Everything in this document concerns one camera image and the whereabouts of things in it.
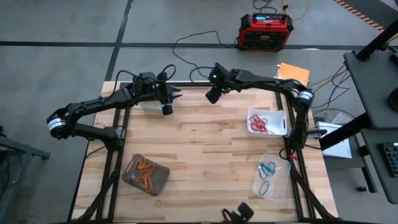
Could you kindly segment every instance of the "white paper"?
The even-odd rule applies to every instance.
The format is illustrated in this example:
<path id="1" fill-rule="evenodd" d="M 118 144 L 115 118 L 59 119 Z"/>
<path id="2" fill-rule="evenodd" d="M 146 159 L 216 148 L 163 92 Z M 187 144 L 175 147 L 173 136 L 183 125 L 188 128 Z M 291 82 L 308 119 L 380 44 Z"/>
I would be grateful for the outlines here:
<path id="1" fill-rule="evenodd" d="M 324 134 L 321 138 L 323 138 L 327 134 L 329 134 L 341 127 L 341 125 L 329 124 L 329 123 L 324 123 L 324 122 L 317 122 L 316 126 L 317 126 L 317 129 L 327 130 L 327 133 Z M 345 139 L 344 141 L 341 141 L 338 144 L 335 144 L 334 146 L 329 147 L 328 149 L 325 149 L 323 151 L 323 155 L 342 157 L 342 158 L 348 158 L 348 159 L 353 158 L 351 155 L 351 149 L 349 148 L 348 139 Z"/>

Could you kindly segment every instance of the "desk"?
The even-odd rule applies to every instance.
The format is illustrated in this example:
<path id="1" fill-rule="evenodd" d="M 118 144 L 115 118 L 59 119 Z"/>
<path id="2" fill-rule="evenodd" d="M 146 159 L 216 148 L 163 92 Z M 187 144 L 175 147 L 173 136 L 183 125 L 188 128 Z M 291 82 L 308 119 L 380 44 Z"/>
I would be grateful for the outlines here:
<path id="1" fill-rule="evenodd" d="M 390 93 L 398 87 L 398 66 L 389 59 L 391 52 L 374 52 L 367 62 L 359 61 L 353 52 L 345 53 L 365 113 L 320 140 L 327 149 L 365 128 L 398 128 L 398 113 L 388 105 Z"/>
<path id="2" fill-rule="evenodd" d="M 110 94 L 113 85 L 114 82 L 106 82 L 102 95 Z M 151 197 L 120 179 L 114 221 L 220 222 L 221 209 L 236 211 L 241 202 L 254 210 L 253 222 L 297 221 L 290 179 L 282 203 L 273 203 L 251 192 L 260 157 L 264 153 L 278 156 L 284 142 L 282 138 L 248 137 L 247 112 L 250 107 L 276 111 L 275 93 L 234 91 L 212 105 L 205 98 L 208 87 L 181 89 L 183 96 L 177 99 L 170 116 L 132 108 L 122 172 L 132 155 L 139 153 L 170 168 L 170 180 L 161 195 Z M 112 125 L 113 116 L 114 110 L 98 113 L 95 126 Z M 318 142 L 309 139 L 307 144 L 317 146 Z M 101 146 L 99 141 L 93 141 L 87 153 Z M 313 192 L 337 216 L 322 152 L 306 147 L 303 156 Z M 103 150 L 85 161 L 72 218 L 82 215 L 100 191 L 105 158 Z M 300 196 L 308 214 L 302 191 Z"/>
<path id="3" fill-rule="evenodd" d="M 361 132 L 366 144 L 369 143 L 369 155 L 371 156 L 383 189 L 391 203 L 398 203 L 398 195 L 391 188 L 398 186 L 398 180 L 389 175 L 384 175 L 384 162 L 379 160 L 379 151 L 376 143 L 384 143 L 383 139 L 391 142 L 397 141 L 398 113 L 391 109 L 387 103 L 390 93 L 398 87 L 398 66 L 389 59 L 391 52 L 374 52 L 368 61 L 359 61 L 354 53 L 345 53 L 345 64 L 358 95 L 366 112 L 354 120 L 345 124 L 341 128 L 333 131 L 320 140 L 322 149 L 327 149 L 340 141 Z M 380 129 L 390 129 L 390 131 L 379 131 Z M 375 189 L 369 172 L 364 172 L 366 182 L 370 189 Z"/>
<path id="4" fill-rule="evenodd" d="M 371 156 L 374 168 L 379 176 L 380 183 L 384 189 L 384 193 L 390 203 L 398 203 L 398 178 L 391 177 L 387 166 L 381 157 L 381 153 L 377 148 L 380 143 L 397 142 L 398 141 L 398 130 L 373 130 L 364 129 L 361 131 L 364 139 L 367 153 Z"/>

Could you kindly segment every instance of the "rubber band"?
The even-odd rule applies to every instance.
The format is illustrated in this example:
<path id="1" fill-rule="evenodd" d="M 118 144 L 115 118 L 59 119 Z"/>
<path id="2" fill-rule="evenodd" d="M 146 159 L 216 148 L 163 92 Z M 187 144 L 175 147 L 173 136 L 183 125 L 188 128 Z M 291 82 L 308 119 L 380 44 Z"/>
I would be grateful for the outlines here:
<path id="1" fill-rule="evenodd" d="M 152 180 L 150 179 L 150 175 L 154 171 L 155 165 L 147 163 L 146 159 L 143 159 L 138 164 L 138 169 L 140 170 L 141 173 L 135 179 L 135 181 L 143 185 L 147 193 L 151 192 L 154 186 L 152 185 Z"/>
<path id="2" fill-rule="evenodd" d="M 259 170 L 259 177 L 261 180 L 263 180 L 263 183 L 261 184 L 261 187 L 259 189 L 259 195 L 264 196 L 268 191 L 269 181 L 266 179 L 267 177 L 272 177 L 276 173 L 275 168 L 276 168 L 275 162 L 269 162 L 268 166 L 265 165 L 263 162 L 260 162 L 258 170 Z"/>
<path id="3" fill-rule="evenodd" d="M 266 185 L 265 190 L 263 191 L 263 193 L 261 193 L 261 189 L 263 188 L 264 185 Z M 262 185 L 259 189 L 259 195 L 264 196 L 267 193 L 268 189 L 269 189 L 269 182 L 268 182 L 268 180 L 266 180 L 262 183 Z"/>
<path id="4" fill-rule="evenodd" d="M 260 133 L 267 133 L 267 134 L 274 134 L 273 131 L 270 131 L 266 128 L 266 125 L 268 123 L 267 118 L 259 118 L 258 115 L 252 115 L 250 118 L 250 127 L 253 131 L 258 131 Z"/>

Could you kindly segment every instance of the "orange rubber band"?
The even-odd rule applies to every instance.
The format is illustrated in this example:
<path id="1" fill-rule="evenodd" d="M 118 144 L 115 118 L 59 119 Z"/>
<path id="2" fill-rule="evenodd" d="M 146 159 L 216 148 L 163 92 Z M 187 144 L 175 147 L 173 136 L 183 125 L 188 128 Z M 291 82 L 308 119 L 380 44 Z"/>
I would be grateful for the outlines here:
<path id="1" fill-rule="evenodd" d="M 152 181 L 150 179 L 150 175 L 155 169 L 155 165 L 147 163 L 146 159 L 143 159 L 138 164 L 138 169 L 141 171 L 139 176 L 136 178 L 136 182 L 142 184 L 147 193 L 151 192 L 154 188 L 152 185 Z"/>

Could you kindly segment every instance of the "red portable power station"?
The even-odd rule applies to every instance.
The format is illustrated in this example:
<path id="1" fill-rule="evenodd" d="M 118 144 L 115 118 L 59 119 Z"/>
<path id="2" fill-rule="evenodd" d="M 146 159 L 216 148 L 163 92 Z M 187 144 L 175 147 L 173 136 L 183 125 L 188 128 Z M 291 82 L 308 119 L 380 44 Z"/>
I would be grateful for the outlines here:
<path id="1" fill-rule="evenodd" d="M 286 14 L 254 13 L 241 18 L 238 48 L 241 50 L 280 51 L 293 30 Z"/>

